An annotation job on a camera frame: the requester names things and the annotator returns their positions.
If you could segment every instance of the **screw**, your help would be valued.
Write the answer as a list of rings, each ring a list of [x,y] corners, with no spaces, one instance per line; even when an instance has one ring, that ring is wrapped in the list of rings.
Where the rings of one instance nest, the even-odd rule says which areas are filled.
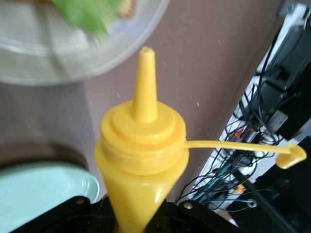
[[[192,209],[192,205],[191,205],[191,203],[189,203],[189,202],[186,202],[186,203],[184,204],[184,207],[185,207],[187,210],[191,210],[191,209]]]
[[[76,204],[77,204],[77,205],[81,205],[81,204],[83,204],[83,203],[84,203],[84,200],[83,200],[83,199],[79,199],[79,200],[76,201]]]

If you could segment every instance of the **black cable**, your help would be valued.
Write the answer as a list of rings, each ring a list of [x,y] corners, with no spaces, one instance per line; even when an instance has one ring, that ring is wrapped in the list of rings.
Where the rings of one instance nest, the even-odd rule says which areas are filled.
[[[251,97],[250,97],[250,100],[249,100],[249,106],[250,104],[252,104],[252,101],[253,101],[253,97],[254,97],[254,92],[255,92],[255,87],[257,87],[257,85],[253,85],[252,88],[251,88]],[[248,100],[248,95],[246,92],[244,93],[244,97]],[[254,128],[254,129],[257,129],[257,126],[255,126],[252,122],[252,118],[254,117],[253,114],[251,114],[250,112],[250,109],[248,107],[248,111],[245,109],[244,107],[244,103],[242,100],[240,100],[239,102],[239,107],[240,107],[240,110],[242,112],[242,116],[241,116],[241,119],[244,120],[246,122],[246,124],[251,127],[251,128]]]
[[[227,130],[226,130],[226,132],[227,132],[227,137],[226,137],[226,139],[228,139],[229,138],[229,136],[232,134],[232,133],[234,133],[234,132],[236,132],[238,129],[235,129],[235,130],[233,130],[233,131],[231,131],[231,132],[228,132]],[[251,164],[253,165],[253,164],[255,164],[256,166],[257,166],[257,162],[259,161],[259,160],[261,160],[261,159],[263,159],[263,158],[266,158],[266,157],[272,157],[272,156],[267,156],[267,154],[265,154],[265,155],[263,155],[263,156],[261,156],[261,157],[257,157]],[[209,181],[209,183],[212,181],[212,180],[214,180],[214,179],[216,179],[216,178],[220,178],[219,176],[214,176],[210,181]],[[190,193],[188,193],[188,195],[189,194],[191,194],[191,193],[193,193],[193,192],[196,192],[198,189],[193,189],[193,191],[192,192],[190,192]],[[205,190],[205,192],[215,192],[215,191],[221,191],[221,190]]]
[[[211,173],[212,168],[213,168],[213,166],[214,166],[214,163],[216,162],[217,157],[219,156],[219,154],[220,154],[220,150],[217,151],[217,154],[216,154],[216,156],[215,156],[215,158],[214,158],[214,160],[213,160],[213,162],[212,162],[212,164],[211,164],[211,166],[210,166],[210,169],[209,169],[209,171],[208,171],[207,173],[205,173],[204,175],[197,176],[197,177],[193,178],[190,182],[188,182],[188,183],[183,187],[183,189],[182,189],[182,191],[181,191],[181,193],[180,193],[180,196],[179,196],[179,198],[178,198],[176,201],[179,201],[179,200],[181,200],[183,197],[185,197],[185,195],[183,195],[183,193],[184,193],[185,189],[186,189],[192,182],[196,181],[196,180],[197,180],[198,178],[200,178],[200,177],[207,176],[208,174]]]
[[[224,179],[225,175],[229,174],[231,175],[231,172],[225,172],[224,174],[222,175],[219,175],[219,173],[224,169],[224,166],[221,167],[221,168],[218,168],[218,171],[215,173],[215,176],[213,176],[204,186],[210,184],[211,182],[213,182],[213,180],[217,179],[217,180],[220,180],[220,179]],[[193,188],[192,190],[195,190],[195,188],[197,187],[197,185],[201,182],[203,182],[204,179],[200,180]]]
[[[246,178],[244,181],[242,181],[242,182],[240,182],[240,183],[237,183],[237,184],[235,184],[234,186],[232,186],[232,187],[230,187],[230,188],[228,188],[228,189],[219,189],[219,190],[217,190],[217,189],[210,190],[210,189],[209,189],[209,190],[204,190],[203,192],[225,192],[225,191],[230,191],[231,189],[233,189],[233,188],[235,188],[235,187],[238,187],[240,184],[243,184],[244,182],[246,182],[246,181],[255,173],[256,169],[257,169],[257,163],[255,163],[255,168],[254,168],[254,170],[251,172],[251,174],[249,174],[249,175],[247,176],[247,178]],[[188,196],[188,195],[190,195],[190,194],[192,194],[192,193],[195,193],[195,192],[197,192],[197,190],[196,190],[196,191],[189,192],[188,194],[182,196],[180,199],[182,199],[182,198],[184,198],[184,197],[186,197],[186,196]]]
[[[219,171],[215,173],[215,176],[214,176],[214,177],[217,178],[217,177],[218,177],[218,174],[219,174]],[[199,182],[197,182],[197,183],[193,186],[192,189],[196,188],[203,180],[204,180],[204,179],[201,179]]]
[[[270,128],[266,125],[266,123],[263,122],[263,120],[257,115],[256,110],[253,108],[253,106],[251,106],[251,104],[250,104],[250,102],[249,102],[247,96],[245,96],[245,97],[246,97],[246,101],[247,101],[247,103],[248,103],[248,105],[249,105],[250,110],[253,112],[254,116],[255,116],[256,119],[259,121],[259,123],[260,123],[262,126],[264,126],[264,127],[267,129],[267,131],[268,131],[272,136],[275,135],[275,133],[273,133],[273,132],[270,130]]]
[[[234,212],[239,212],[239,211],[242,211],[242,210],[246,210],[246,209],[248,209],[249,207],[247,206],[247,207],[244,207],[244,208],[242,208],[242,209],[239,209],[239,210],[227,210],[227,209],[222,209],[222,208],[218,208],[219,210],[224,210],[224,211],[227,211],[227,212],[229,212],[229,213],[234,213]]]
[[[236,113],[233,113],[233,116],[238,120],[242,120],[242,116],[237,116]]]
[[[237,167],[237,165],[238,165],[238,164],[233,163],[233,161],[229,161],[229,160],[227,160],[226,163],[229,163],[230,165],[233,165],[233,166],[236,166],[236,167]],[[212,178],[207,184],[211,183],[214,179],[218,179],[218,178],[220,178],[220,176],[218,176],[218,174],[216,174],[216,176],[215,176],[214,178]]]
[[[262,136],[262,141],[265,142],[269,142],[269,140],[266,139],[266,137],[269,137],[270,139],[273,139],[273,143],[271,145],[277,145],[280,141],[283,140],[283,137],[280,138],[280,136],[277,136],[275,133],[271,135],[271,132],[267,130],[261,132],[261,136]]]
[[[220,206],[222,205],[222,204],[224,204],[226,201],[225,200],[223,200],[223,201],[221,201],[221,203],[220,204],[218,204],[216,207],[214,207],[214,208],[209,208],[210,210],[212,210],[212,211],[215,211],[215,210],[217,210],[217,209],[220,209]]]
[[[232,122],[232,123],[230,123],[229,125],[227,125],[227,126],[225,127],[225,132],[226,132],[227,136],[225,137],[224,141],[228,140],[228,139],[230,138],[230,136],[231,136],[233,133],[235,133],[235,132],[238,131],[238,130],[243,129],[243,128],[246,126],[246,123],[244,123],[243,121],[240,121],[240,123],[243,123],[242,126],[239,125],[237,128],[235,128],[235,129],[232,130],[232,131],[229,131],[229,130],[227,129],[229,126],[232,126],[233,124],[235,124],[235,123],[237,123],[237,122],[239,122],[239,121],[240,121],[240,120],[237,120],[237,121],[235,121],[235,122]]]
[[[279,102],[274,108],[272,108],[269,111],[269,115],[271,115],[272,113],[274,113],[276,110],[278,110],[280,107],[282,107],[284,104],[286,104],[287,102],[289,102],[290,100],[294,99],[298,97],[297,93],[294,93],[293,95],[291,95],[290,97],[285,98],[285,100]]]
[[[242,194],[233,194],[233,193],[231,193],[231,194],[229,194],[228,195],[228,197],[230,197],[230,196],[237,196],[237,195],[239,195],[239,197],[240,196],[244,196],[244,195],[247,195],[247,194],[249,194],[249,193],[255,193],[255,192],[262,192],[262,191],[270,191],[270,192],[273,192],[273,191],[275,191],[274,189],[268,189],[268,188],[266,188],[266,189],[258,189],[258,190],[256,190],[256,191],[245,191],[244,193],[242,193]]]
[[[224,178],[224,179],[219,179],[219,180],[222,180],[225,184],[227,184],[226,178]],[[216,183],[216,184],[214,184],[213,186],[216,187],[216,188],[219,188],[219,187],[222,186],[222,185],[223,185],[223,183]],[[228,192],[229,192],[229,191],[217,192],[217,194],[219,194],[219,193],[224,194],[224,196],[221,197],[221,199],[226,199],[226,198],[228,197]],[[205,197],[204,201],[214,199],[214,197],[212,196],[211,193],[205,193],[205,194],[203,195],[203,197]]]
[[[187,193],[187,194],[185,194],[185,195],[183,195],[183,196],[180,196],[175,202],[177,202],[177,201],[179,201],[179,200],[181,200],[181,199],[183,199],[183,198],[189,196],[189,195],[192,194],[192,193],[198,192],[200,189],[202,189],[202,187],[200,187],[200,188],[198,188],[198,189],[194,189],[194,190],[190,191],[189,193]]]
[[[258,112],[259,112],[259,117],[261,119],[263,119],[263,116],[262,116],[262,112],[261,112],[261,101],[262,101],[262,97],[261,97],[261,83],[262,83],[262,79],[263,79],[263,75],[266,71],[266,67],[268,65],[268,62],[269,62],[269,59],[270,59],[270,56],[271,56],[271,53],[272,53],[272,50],[276,44],[276,41],[277,41],[277,38],[278,38],[278,35],[281,31],[281,28],[278,30],[276,36],[274,37],[272,43],[271,43],[271,46],[270,46],[270,49],[268,51],[268,54],[267,54],[267,57],[266,57],[266,60],[264,61],[264,64],[263,64],[263,67],[261,69],[261,73],[260,73],[260,76],[259,76],[259,82],[258,82],[258,91],[257,91],[257,104],[258,104]]]

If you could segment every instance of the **light blue plate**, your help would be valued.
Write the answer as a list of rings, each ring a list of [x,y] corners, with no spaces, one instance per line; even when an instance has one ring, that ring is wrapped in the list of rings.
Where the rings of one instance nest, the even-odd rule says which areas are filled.
[[[98,194],[96,178],[73,164],[38,162],[0,170],[0,233],[10,232],[75,196],[94,203]]]

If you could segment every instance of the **yellow plastic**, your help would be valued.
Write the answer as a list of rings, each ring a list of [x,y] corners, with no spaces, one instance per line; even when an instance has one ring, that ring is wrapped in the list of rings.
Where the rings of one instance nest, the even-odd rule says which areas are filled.
[[[288,144],[285,147],[266,146],[252,143],[220,142],[220,141],[188,141],[186,148],[224,148],[236,150],[267,151],[279,153],[276,165],[281,169],[288,169],[305,160],[307,153],[299,145]]]
[[[184,172],[190,148],[227,148],[280,152],[278,165],[290,167],[306,158],[296,145],[186,141],[183,118],[157,101],[155,53],[139,54],[134,99],[112,108],[103,118],[95,161],[104,178],[122,233],[142,233]]]
[[[237,189],[235,190],[236,193],[240,193],[242,191],[246,190],[243,184],[239,184]]]

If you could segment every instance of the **glass plate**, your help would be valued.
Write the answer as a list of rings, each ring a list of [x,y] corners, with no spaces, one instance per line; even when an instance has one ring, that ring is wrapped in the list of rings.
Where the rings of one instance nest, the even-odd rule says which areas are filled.
[[[0,82],[70,83],[100,75],[133,54],[161,20],[169,0],[137,0],[99,43],[70,27],[53,4],[0,1]]]

